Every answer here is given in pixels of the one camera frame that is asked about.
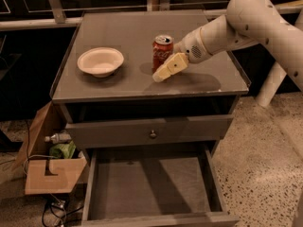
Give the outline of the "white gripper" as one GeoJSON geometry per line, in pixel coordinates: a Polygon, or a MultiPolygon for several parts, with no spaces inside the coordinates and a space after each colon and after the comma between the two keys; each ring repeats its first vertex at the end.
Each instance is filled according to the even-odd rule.
{"type": "Polygon", "coordinates": [[[161,82],[185,70],[189,63],[200,63],[211,57],[203,43],[201,31],[198,27],[174,45],[175,54],[169,56],[153,73],[155,82],[161,82]]]}

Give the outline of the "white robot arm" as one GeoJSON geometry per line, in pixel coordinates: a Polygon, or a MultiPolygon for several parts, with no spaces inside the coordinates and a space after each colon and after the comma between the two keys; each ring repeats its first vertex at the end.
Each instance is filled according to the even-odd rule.
{"type": "Polygon", "coordinates": [[[230,0],[226,14],[189,32],[153,73],[161,82],[222,52],[262,44],[303,90],[303,30],[284,20],[270,0],[230,0]]]}

